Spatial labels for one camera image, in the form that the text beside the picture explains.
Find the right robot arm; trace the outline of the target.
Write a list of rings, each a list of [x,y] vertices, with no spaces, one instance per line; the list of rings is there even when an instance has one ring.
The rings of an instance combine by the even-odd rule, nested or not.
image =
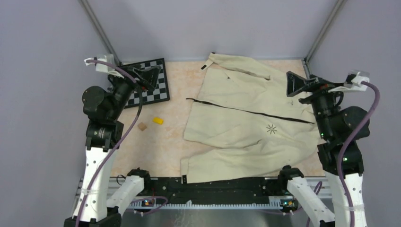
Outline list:
[[[365,91],[369,74],[354,71],[343,83],[334,83],[312,75],[305,79],[287,72],[287,96],[302,92],[309,96],[299,99],[313,108],[318,132],[324,140],[318,145],[318,157],[331,190],[333,210],[329,210],[307,185],[297,168],[285,166],[278,175],[281,194],[292,195],[317,227],[365,227],[367,225],[362,195],[363,158],[357,140],[368,137],[369,119],[373,109],[357,106],[341,109],[345,92]]]

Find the cream zip-up jacket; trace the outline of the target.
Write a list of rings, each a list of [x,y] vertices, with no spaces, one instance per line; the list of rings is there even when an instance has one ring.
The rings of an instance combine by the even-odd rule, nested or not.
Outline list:
[[[287,96],[286,74],[244,56],[211,53],[183,137],[212,150],[181,160],[186,183],[262,176],[295,165],[321,141],[307,96]]]

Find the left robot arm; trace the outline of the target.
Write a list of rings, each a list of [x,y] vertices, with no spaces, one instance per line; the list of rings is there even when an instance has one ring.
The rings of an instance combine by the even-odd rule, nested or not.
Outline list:
[[[87,88],[82,95],[83,112],[89,122],[86,130],[86,167],[77,206],[66,227],[118,227],[133,199],[150,193],[152,183],[148,171],[137,169],[108,197],[109,178],[116,152],[128,135],[118,119],[133,93],[141,95],[156,87],[160,66],[141,69],[122,68],[130,77],[109,75],[112,89],[99,86]]]

